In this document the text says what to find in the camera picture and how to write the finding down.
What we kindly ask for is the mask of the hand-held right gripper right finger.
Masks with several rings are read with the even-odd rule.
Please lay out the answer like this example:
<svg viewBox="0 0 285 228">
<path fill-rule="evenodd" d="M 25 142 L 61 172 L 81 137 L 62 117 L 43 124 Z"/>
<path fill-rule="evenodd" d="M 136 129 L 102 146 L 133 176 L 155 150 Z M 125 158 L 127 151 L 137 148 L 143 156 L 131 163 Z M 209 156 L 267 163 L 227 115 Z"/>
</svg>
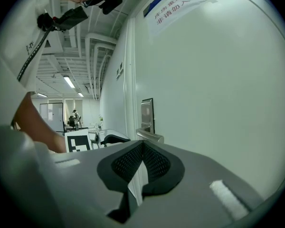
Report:
<svg viewBox="0 0 285 228">
<path fill-rule="evenodd" d="M 223 228 L 233 223 L 209 187 L 217 180 L 248 210 L 264 201 L 252 186 L 210 157 L 163 143 L 156 146 L 180 158 L 184 177 L 169 193 L 146 197 L 133 214 L 133 228 Z"/>
</svg>

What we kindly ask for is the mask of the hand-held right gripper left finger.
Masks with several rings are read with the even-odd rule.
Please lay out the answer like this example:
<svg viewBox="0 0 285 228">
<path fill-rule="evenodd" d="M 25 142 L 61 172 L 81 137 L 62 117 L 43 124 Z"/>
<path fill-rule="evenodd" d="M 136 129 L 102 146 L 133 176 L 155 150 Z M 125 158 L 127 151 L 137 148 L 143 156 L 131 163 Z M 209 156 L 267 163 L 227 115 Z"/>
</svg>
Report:
<svg viewBox="0 0 285 228">
<path fill-rule="evenodd" d="M 130 143 L 75 153 L 50 153 L 45 144 L 0 126 L 0 184 L 12 204 L 38 228 L 97 228 L 126 221 L 137 210 L 134 195 L 110 190 L 99 162 Z"/>
</svg>

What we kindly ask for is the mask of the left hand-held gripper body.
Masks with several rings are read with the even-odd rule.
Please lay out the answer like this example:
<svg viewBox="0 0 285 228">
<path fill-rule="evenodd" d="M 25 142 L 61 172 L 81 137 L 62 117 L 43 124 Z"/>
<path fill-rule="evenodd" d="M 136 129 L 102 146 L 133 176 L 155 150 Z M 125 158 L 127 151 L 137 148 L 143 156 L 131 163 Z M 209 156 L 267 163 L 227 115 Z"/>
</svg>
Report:
<svg viewBox="0 0 285 228">
<path fill-rule="evenodd" d="M 100 133 L 83 129 L 65 133 L 66 152 L 84 152 L 101 148 Z"/>
</svg>

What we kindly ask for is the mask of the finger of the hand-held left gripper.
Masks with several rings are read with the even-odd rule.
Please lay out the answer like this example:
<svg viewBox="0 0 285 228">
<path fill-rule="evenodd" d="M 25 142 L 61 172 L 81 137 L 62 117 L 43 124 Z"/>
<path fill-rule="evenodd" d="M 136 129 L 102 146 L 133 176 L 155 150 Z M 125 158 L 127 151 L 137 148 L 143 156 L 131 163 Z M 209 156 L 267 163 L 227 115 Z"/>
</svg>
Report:
<svg viewBox="0 0 285 228">
<path fill-rule="evenodd" d="M 104 135 L 104 136 L 107 136 L 107 135 L 124 136 L 123 133 L 121 133 L 121 132 L 119 132 L 119 131 L 116 131 L 116 130 L 113 130 L 113 129 L 105 129 L 105 130 L 102 130 L 102 131 L 101 131 L 101 134 Z"/>
<path fill-rule="evenodd" d="M 103 145 L 104 145 L 104 147 L 106 147 L 108 143 L 114 144 L 114 143 L 124 143 L 124 142 L 128 142 L 128 141 L 130 141 L 130 139 L 126 136 L 109 134 L 104 138 Z"/>
</svg>

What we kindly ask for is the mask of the person's left forearm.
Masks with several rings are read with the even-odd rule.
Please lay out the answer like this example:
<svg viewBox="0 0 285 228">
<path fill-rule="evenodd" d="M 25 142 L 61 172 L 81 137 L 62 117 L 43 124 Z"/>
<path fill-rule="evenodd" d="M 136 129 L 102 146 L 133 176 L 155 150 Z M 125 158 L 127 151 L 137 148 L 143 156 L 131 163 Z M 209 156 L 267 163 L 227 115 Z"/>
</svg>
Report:
<svg viewBox="0 0 285 228">
<path fill-rule="evenodd" d="M 32 103 L 30 92 L 26 93 L 19 105 L 14 120 L 32 140 L 44 143 L 53 152 L 66 152 L 65 139 L 53 131 L 41 118 Z"/>
</svg>

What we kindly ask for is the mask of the metal door lock plate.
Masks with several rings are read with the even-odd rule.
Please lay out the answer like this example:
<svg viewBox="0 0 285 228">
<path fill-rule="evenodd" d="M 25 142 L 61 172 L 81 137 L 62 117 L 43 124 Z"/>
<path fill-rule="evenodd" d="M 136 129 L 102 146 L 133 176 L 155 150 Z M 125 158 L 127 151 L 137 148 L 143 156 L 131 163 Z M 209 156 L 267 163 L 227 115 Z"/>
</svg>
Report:
<svg viewBox="0 0 285 228">
<path fill-rule="evenodd" d="M 155 133 L 153 98 L 142 100 L 141 103 L 142 128 L 147 132 Z"/>
</svg>

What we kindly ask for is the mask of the white paper door sign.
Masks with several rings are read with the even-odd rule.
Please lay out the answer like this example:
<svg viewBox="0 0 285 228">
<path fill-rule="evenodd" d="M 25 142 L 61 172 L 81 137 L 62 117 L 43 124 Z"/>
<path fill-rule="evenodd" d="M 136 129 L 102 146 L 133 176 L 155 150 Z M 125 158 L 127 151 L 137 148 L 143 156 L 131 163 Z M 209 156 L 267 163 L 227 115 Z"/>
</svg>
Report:
<svg viewBox="0 0 285 228">
<path fill-rule="evenodd" d="M 208 0 L 163 0 L 146 16 L 149 35 L 155 37 L 168 26 Z"/>
</svg>

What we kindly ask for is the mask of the framed glass partition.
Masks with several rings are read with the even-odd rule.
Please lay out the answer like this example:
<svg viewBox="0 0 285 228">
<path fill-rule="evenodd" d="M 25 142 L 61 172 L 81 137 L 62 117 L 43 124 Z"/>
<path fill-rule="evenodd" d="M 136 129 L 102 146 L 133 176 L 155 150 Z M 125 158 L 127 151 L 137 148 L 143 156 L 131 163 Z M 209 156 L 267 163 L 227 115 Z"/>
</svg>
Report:
<svg viewBox="0 0 285 228">
<path fill-rule="evenodd" d="M 44 122 L 55 132 L 63 133 L 63 103 L 40 104 L 39 112 Z"/>
</svg>

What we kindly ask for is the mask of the long ceiling light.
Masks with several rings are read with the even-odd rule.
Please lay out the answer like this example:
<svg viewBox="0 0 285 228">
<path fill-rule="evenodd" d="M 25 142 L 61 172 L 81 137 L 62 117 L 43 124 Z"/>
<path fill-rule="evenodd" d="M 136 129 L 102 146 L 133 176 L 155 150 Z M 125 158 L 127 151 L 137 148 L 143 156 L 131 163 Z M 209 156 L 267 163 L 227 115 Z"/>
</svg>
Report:
<svg viewBox="0 0 285 228">
<path fill-rule="evenodd" d="M 71 81 L 69 76 L 63 76 L 63 79 L 66 81 L 66 83 L 73 89 L 75 89 L 75 86 L 73 84 L 73 82 Z"/>
</svg>

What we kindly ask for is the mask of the person's white shirt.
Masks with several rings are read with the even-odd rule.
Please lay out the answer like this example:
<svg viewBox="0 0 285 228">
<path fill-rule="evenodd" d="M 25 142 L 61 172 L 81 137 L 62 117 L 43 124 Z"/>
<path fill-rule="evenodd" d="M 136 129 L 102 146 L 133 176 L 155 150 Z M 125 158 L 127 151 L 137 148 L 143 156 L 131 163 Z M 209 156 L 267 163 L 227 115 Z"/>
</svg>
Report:
<svg viewBox="0 0 285 228">
<path fill-rule="evenodd" d="M 31 101 L 42 52 L 21 70 L 44 36 L 38 17 L 49 1 L 17 0 L 0 26 L 0 125 L 16 123 L 23 131 L 42 125 Z"/>
</svg>

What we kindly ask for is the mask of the white door frame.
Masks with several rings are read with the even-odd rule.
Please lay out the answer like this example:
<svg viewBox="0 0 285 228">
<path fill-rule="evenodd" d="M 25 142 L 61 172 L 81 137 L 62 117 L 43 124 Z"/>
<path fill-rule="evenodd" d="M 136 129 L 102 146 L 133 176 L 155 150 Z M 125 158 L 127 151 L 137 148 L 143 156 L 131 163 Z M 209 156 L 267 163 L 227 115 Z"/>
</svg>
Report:
<svg viewBox="0 0 285 228">
<path fill-rule="evenodd" d="M 135 115 L 133 103 L 133 39 L 134 39 L 135 19 L 127 21 L 126 41 L 123 61 L 124 76 L 124 111 L 126 135 L 135 140 Z"/>
</svg>

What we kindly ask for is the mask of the white ceiling duct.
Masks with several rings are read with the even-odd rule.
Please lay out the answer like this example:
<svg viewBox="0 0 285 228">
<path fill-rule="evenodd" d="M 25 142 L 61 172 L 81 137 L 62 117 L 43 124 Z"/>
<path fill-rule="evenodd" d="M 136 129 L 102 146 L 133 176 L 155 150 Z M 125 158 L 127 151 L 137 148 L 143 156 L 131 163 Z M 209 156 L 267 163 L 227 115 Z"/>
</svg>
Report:
<svg viewBox="0 0 285 228">
<path fill-rule="evenodd" d="M 91 49 L 91 41 L 99 40 L 94 46 L 93 54 Z M 91 88 L 92 96 L 97 100 L 96 96 L 96 66 L 99 48 L 114 50 L 117 40 L 115 38 L 99 35 L 96 33 L 88 33 L 85 36 L 85 58 L 88 73 L 88 81 Z"/>
</svg>

